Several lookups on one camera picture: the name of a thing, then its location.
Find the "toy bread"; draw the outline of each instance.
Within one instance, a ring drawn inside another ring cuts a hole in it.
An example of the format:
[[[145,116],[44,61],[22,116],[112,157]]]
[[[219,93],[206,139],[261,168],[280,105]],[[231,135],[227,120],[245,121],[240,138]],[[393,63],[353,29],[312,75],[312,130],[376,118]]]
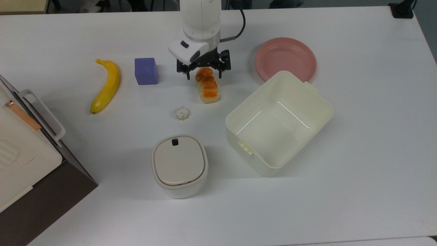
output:
[[[203,103],[213,103],[220,97],[219,88],[211,68],[203,67],[196,73],[197,88]]]

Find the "purple sponge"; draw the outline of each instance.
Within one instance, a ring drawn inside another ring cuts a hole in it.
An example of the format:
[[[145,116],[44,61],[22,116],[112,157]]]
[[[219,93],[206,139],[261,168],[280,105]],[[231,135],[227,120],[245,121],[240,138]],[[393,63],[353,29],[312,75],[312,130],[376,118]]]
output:
[[[138,84],[158,84],[155,58],[135,58],[135,78]]]

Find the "white box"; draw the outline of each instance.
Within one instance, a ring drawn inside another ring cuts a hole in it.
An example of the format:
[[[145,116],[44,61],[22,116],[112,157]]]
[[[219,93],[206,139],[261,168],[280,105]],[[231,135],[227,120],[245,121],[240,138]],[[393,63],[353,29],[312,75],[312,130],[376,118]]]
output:
[[[332,106],[308,82],[280,71],[226,118],[228,143],[261,175],[283,167],[331,119]]]

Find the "banana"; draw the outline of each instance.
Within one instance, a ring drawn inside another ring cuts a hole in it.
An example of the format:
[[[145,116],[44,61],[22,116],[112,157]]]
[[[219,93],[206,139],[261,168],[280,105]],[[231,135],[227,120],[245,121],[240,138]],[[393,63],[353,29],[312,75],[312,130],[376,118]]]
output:
[[[103,65],[106,68],[108,71],[108,78],[93,103],[91,103],[90,113],[92,114],[97,114],[108,105],[120,84],[120,70],[113,61],[97,59],[96,63]]]

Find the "orange strip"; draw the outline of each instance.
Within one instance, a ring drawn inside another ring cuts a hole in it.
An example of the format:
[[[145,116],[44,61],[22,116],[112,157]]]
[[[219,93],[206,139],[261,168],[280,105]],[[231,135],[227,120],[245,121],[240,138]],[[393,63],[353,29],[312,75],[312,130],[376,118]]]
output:
[[[32,130],[37,131],[41,126],[36,123],[24,110],[22,110],[15,102],[9,101],[5,106],[26,123]]]

